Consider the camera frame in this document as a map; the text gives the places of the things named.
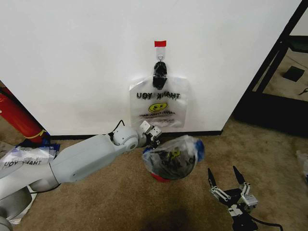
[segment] yellow smiley face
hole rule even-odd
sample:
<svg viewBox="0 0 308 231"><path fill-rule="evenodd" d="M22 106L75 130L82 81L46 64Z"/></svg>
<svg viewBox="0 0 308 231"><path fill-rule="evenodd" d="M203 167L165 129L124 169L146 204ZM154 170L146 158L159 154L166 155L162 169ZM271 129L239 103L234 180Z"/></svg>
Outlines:
<svg viewBox="0 0 308 231"><path fill-rule="evenodd" d="M161 110L164 110L166 107L167 107L166 103L155 103L149 107L149 112L153 113L160 112Z"/></svg>

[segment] red object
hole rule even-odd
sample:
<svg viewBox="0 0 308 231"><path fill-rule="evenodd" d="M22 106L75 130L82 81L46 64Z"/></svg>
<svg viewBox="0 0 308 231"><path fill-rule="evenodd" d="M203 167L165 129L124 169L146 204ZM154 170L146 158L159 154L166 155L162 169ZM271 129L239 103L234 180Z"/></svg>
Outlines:
<svg viewBox="0 0 308 231"><path fill-rule="evenodd" d="M152 175L152 177L154 177L157 181L160 181L160 182L169 182L169 181L170 181L170 180L168 180L168 179L162 178L162 177L160 177L160 176L158 176L158 175L155 175L155 174L153 174L153 173L151 173L151 175Z"/></svg>
<svg viewBox="0 0 308 231"><path fill-rule="evenodd" d="M167 45L167 41L154 41L155 47L165 47Z"/></svg>
<svg viewBox="0 0 308 231"><path fill-rule="evenodd" d="M1 90L8 95L12 93L7 88ZM0 94L0 115L23 136L34 143L42 143L46 131L35 121L27 111L4 94Z"/></svg>

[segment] blue plastic bag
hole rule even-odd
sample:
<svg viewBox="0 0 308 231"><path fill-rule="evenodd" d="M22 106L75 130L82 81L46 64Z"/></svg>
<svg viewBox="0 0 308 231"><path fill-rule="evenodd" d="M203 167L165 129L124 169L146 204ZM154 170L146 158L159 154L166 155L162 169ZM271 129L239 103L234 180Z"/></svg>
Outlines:
<svg viewBox="0 0 308 231"><path fill-rule="evenodd" d="M204 156L202 141L185 135L167 141L156 149L145 149L142 158L151 173L164 179L176 180L190 174Z"/></svg>

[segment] black clip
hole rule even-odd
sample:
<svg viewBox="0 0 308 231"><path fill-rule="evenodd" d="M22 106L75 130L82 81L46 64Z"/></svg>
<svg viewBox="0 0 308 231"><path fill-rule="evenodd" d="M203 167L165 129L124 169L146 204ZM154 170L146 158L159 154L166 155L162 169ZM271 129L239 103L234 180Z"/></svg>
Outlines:
<svg viewBox="0 0 308 231"><path fill-rule="evenodd" d="M167 81L166 75L166 64L162 61L157 62L154 66L153 87L161 90Z"/></svg>

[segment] white wall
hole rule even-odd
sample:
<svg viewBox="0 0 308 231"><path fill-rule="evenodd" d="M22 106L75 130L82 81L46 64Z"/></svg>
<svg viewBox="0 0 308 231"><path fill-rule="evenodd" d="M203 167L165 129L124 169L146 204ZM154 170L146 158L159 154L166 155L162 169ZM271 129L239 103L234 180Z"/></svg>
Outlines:
<svg viewBox="0 0 308 231"><path fill-rule="evenodd" d="M221 130L300 0L2 0L0 76L51 135L129 122L128 86L167 40L191 83L184 128Z"/></svg>
<svg viewBox="0 0 308 231"><path fill-rule="evenodd" d="M308 36L308 10L305 11L296 26L291 32L291 35L305 35Z"/></svg>

